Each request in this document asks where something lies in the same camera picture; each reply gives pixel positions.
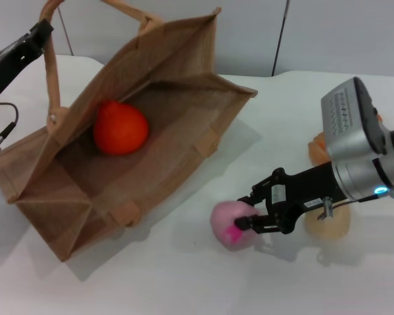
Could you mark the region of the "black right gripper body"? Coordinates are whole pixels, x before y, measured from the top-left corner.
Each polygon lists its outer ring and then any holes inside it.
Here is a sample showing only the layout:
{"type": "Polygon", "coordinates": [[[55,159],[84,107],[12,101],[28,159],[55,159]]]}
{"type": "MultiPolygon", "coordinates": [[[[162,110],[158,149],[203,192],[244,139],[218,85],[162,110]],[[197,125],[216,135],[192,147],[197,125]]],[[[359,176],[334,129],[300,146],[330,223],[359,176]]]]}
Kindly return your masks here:
{"type": "Polygon", "coordinates": [[[334,202],[343,200],[343,192],[334,178],[332,164],[324,163],[296,175],[283,168],[252,187],[252,193],[263,194],[267,214],[276,221],[280,232],[294,231],[302,214],[318,209],[325,197],[334,202]]]}

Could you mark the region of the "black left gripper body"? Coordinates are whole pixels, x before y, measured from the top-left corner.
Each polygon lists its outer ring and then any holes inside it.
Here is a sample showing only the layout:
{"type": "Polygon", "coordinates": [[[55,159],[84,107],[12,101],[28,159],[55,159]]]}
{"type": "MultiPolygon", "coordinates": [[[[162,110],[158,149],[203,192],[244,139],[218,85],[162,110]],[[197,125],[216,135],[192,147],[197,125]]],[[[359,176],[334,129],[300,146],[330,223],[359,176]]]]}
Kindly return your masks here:
{"type": "Polygon", "coordinates": [[[0,51],[0,94],[43,53],[45,40],[38,33],[27,33],[0,51]]]}

